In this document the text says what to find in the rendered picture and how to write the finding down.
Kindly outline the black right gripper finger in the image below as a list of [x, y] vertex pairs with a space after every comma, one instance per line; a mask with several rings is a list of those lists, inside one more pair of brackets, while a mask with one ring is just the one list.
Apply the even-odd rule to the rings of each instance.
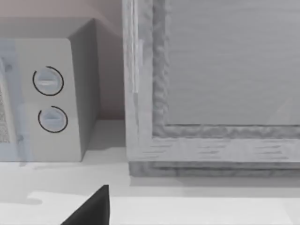
[[60, 225], [110, 225], [109, 185], [103, 185]]

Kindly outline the pale microwave knob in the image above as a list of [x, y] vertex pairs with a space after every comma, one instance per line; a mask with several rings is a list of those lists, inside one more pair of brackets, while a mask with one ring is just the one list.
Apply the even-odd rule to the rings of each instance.
[[52, 134], [60, 133], [68, 126], [67, 114], [54, 105], [40, 110], [37, 119], [41, 128]]
[[64, 78], [59, 70], [46, 66], [34, 71], [32, 83], [34, 88], [42, 95], [55, 96], [63, 90]]

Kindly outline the pale microwave oven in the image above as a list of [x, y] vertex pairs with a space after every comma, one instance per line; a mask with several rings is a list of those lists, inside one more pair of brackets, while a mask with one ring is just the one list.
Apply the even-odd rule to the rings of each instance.
[[[28, 123], [29, 162], [79, 162], [99, 114], [98, 51], [91, 18], [0, 18], [0, 38], [15, 41]], [[64, 78], [63, 90], [44, 96], [33, 86], [34, 71], [51, 66]], [[40, 110], [61, 108], [66, 129], [52, 134], [38, 122]]]

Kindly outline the pale blue microwave door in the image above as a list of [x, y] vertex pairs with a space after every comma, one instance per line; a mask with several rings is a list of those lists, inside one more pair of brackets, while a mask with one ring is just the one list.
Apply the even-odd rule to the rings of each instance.
[[32, 158], [15, 41], [0, 38], [0, 162]]

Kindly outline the grey cabinet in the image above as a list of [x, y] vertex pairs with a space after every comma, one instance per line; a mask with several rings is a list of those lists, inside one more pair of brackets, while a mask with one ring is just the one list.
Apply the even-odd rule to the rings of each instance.
[[300, 0], [122, 0], [134, 177], [300, 176]]

